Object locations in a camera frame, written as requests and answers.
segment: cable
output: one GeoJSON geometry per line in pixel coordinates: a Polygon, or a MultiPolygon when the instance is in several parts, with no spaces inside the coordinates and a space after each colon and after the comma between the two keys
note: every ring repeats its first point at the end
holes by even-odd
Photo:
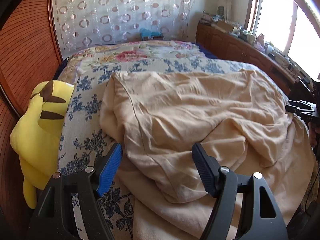
{"type": "Polygon", "coordinates": [[[318,167],[317,176],[316,176],[315,181],[313,182],[313,184],[312,184],[312,186],[311,186],[311,189],[309,190],[308,197],[307,197],[307,200],[306,200],[306,204],[305,204],[305,206],[304,206],[304,209],[306,210],[306,214],[307,214],[309,217],[311,217],[311,215],[308,214],[308,211],[307,211],[307,203],[308,203],[308,199],[309,199],[310,193],[312,192],[313,186],[315,185],[315,183],[316,183],[316,181],[317,181],[319,172],[320,172],[320,167],[318,167]]]}

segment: white wall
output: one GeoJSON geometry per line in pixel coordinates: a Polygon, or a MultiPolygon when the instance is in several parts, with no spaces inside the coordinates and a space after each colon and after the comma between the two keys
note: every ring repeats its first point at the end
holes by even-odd
{"type": "Polygon", "coordinates": [[[189,15],[189,25],[187,30],[187,41],[195,41],[197,24],[200,20],[203,11],[216,14],[218,8],[218,0],[195,0],[193,4],[190,15],[189,15]]]}
{"type": "Polygon", "coordinates": [[[234,22],[238,22],[244,25],[245,17],[247,15],[249,0],[232,0],[231,10],[232,19],[234,22]]]}

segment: plush toy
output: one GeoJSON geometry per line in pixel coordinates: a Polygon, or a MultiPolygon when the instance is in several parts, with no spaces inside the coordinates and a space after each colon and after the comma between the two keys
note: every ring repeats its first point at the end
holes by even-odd
{"type": "Polygon", "coordinates": [[[61,81],[37,85],[26,113],[10,135],[24,175],[23,195],[32,209],[36,207],[36,188],[43,190],[57,171],[61,131],[72,92],[73,86],[61,81]]]}

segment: cardboard box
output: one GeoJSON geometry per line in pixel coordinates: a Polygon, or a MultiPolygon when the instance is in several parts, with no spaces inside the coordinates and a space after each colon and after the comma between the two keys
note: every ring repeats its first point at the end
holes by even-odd
{"type": "Polygon", "coordinates": [[[232,32],[233,31],[233,26],[229,23],[226,23],[222,20],[218,20],[217,22],[217,26],[219,26],[220,28],[224,29],[226,32],[232,32]]]}

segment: blanket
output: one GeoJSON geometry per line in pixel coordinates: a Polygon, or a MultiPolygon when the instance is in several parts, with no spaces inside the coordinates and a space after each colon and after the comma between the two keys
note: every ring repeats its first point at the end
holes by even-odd
{"type": "MultiPolygon", "coordinates": [[[[136,198],[134,239],[201,236],[214,199],[192,161],[196,142],[236,173],[261,172],[286,223],[314,165],[305,127],[257,71],[114,73],[100,126],[124,148],[118,175],[136,198]]],[[[229,239],[240,209],[238,196],[229,239]]]]}

